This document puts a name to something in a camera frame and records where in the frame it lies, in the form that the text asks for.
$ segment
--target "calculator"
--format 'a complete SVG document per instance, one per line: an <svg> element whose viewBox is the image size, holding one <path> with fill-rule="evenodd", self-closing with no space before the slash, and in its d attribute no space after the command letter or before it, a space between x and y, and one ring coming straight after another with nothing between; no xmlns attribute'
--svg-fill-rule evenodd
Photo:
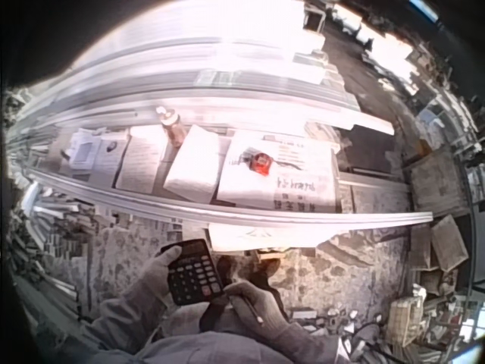
<svg viewBox="0 0 485 364"><path fill-rule="evenodd" d="M221 296L224 293L221 279L205 240L185 240L163 246L157 255L176 245L182 247L182 253L168 266L168 287L175 304L192 305Z"/></svg>

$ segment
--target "sleeve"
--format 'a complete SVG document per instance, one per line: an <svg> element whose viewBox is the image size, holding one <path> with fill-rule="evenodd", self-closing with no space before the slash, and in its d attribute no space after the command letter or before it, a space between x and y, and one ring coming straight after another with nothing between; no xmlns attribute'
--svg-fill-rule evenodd
<svg viewBox="0 0 485 364"><path fill-rule="evenodd" d="M141 281L120 298L100 306L101 317L83 327L83 335L99 349L138 353L158 326L165 305Z"/></svg>
<svg viewBox="0 0 485 364"><path fill-rule="evenodd" d="M311 336L298 324L291 324L271 346L295 364L350 363L338 336Z"/></svg>

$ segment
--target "calculator display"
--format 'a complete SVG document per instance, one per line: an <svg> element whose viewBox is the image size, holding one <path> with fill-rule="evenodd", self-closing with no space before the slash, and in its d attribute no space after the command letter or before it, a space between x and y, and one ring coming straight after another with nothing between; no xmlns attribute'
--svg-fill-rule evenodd
<svg viewBox="0 0 485 364"><path fill-rule="evenodd" d="M202 241L182 245L183 256L191 256L192 254L197 253L205 253L205 247Z"/></svg>

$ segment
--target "pen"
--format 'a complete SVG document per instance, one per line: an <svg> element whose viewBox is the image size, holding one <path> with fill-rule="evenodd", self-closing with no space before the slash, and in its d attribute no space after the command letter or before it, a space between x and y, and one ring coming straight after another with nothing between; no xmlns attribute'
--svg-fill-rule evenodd
<svg viewBox="0 0 485 364"><path fill-rule="evenodd" d="M254 315L256 321L260 324L260 325L263 325L264 324L264 320L263 318L258 315L258 313L256 312L256 309L255 307L252 305L251 302L249 302L249 300L247 299L247 297L244 297L242 296L242 299L244 300L244 302L246 302L246 305L248 305L249 307L249 310L252 312L252 314Z"/></svg>

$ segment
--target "metal rod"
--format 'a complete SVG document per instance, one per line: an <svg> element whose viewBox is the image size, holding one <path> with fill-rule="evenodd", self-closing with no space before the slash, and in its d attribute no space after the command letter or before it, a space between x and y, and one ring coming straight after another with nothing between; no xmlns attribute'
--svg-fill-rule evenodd
<svg viewBox="0 0 485 364"><path fill-rule="evenodd" d="M70 180L35 169L30 174L46 186L72 196L81 196L91 203L103 204L120 212L140 217L175 217L192 221L219 224L239 224L284 228L310 227L325 224L336 229L386 228L420 224L433 220L431 212L406 212L402 214L303 214L298 212L274 212L215 206L195 202L182 202L156 196L141 195L123 190L102 190L84 182Z"/></svg>

